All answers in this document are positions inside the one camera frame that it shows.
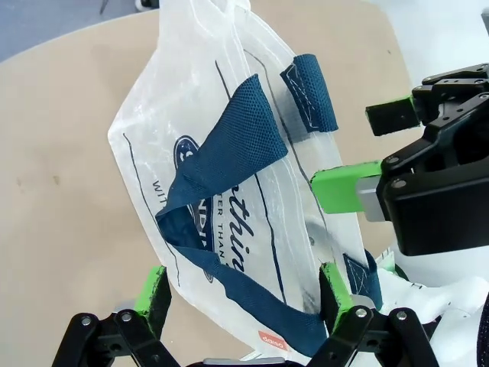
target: red label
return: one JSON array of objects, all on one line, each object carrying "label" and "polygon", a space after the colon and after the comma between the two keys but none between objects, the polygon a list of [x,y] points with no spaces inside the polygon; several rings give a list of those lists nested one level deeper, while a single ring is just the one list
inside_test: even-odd
[{"label": "red label", "polygon": [[258,331],[258,335],[260,336],[261,340],[270,344],[271,346],[276,346],[277,348],[287,350],[287,343],[285,343],[285,340],[283,340],[281,338],[277,338],[276,336],[267,334],[263,331]]}]

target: bolt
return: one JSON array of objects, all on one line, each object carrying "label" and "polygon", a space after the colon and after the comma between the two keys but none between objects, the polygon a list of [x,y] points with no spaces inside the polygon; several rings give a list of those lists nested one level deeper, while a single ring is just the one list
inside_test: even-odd
[{"label": "bolt", "polygon": [[121,320],[127,323],[128,321],[131,321],[132,315],[129,312],[124,312],[121,316]]},{"label": "bolt", "polygon": [[398,157],[394,157],[394,156],[389,157],[389,158],[387,159],[387,163],[388,163],[388,164],[394,164],[394,163],[397,163],[398,161],[399,161],[399,158],[398,158]]},{"label": "bolt", "polygon": [[404,321],[405,319],[407,319],[407,315],[404,311],[398,312],[396,316],[401,321]]},{"label": "bolt", "polygon": [[363,308],[359,308],[358,310],[356,310],[355,315],[357,315],[358,317],[366,317],[367,311]]},{"label": "bolt", "polygon": [[406,181],[405,180],[395,180],[392,185],[394,189],[400,189],[401,187],[406,186]]},{"label": "bolt", "polygon": [[88,316],[82,317],[82,325],[88,326],[92,322],[92,319]]}]

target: folded blue strap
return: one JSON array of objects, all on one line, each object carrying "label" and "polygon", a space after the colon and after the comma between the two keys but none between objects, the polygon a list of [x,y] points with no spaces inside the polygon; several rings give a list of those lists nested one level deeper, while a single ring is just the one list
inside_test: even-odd
[{"label": "folded blue strap", "polygon": [[353,260],[348,255],[343,254],[346,265],[346,273],[350,281],[351,292],[367,296],[374,302],[375,308],[382,308],[381,283],[377,274],[377,263],[370,252],[365,251],[367,256],[368,268]]},{"label": "folded blue strap", "polygon": [[304,54],[294,57],[292,64],[280,76],[292,93],[307,132],[338,130],[331,99],[316,56]]},{"label": "folded blue strap", "polygon": [[221,264],[216,253],[203,249],[186,208],[236,188],[286,154],[270,105],[254,75],[236,89],[200,149],[179,165],[167,206],[156,220],[163,237],[194,265],[216,278],[229,299],[281,335],[296,351],[312,356],[326,339],[320,316],[287,306],[247,275]]}]

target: beige table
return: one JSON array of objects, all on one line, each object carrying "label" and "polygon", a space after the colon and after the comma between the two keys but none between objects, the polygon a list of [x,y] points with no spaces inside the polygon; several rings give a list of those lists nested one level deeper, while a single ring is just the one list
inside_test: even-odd
[{"label": "beige table", "polygon": [[[412,139],[374,138],[364,107],[409,92],[390,25],[346,0],[256,1],[296,53],[314,53],[328,83],[346,164]],[[0,360],[50,365],[72,315],[105,317],[135,298],[157,264],[106,134],[154,50],[157,12],[68,34],[0,64]],[[378,253],[386,225],[365,225]],[[174,296],[164,342],[183,364],[250,349]]]}]

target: blue-gray floor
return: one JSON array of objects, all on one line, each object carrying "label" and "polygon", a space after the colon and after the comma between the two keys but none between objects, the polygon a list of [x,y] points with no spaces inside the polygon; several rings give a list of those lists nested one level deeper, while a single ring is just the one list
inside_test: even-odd
[{"label": "blue-gray floor", "polygon": [[134,0],[0,0],[0,62],[52,38],[136,12]]}]

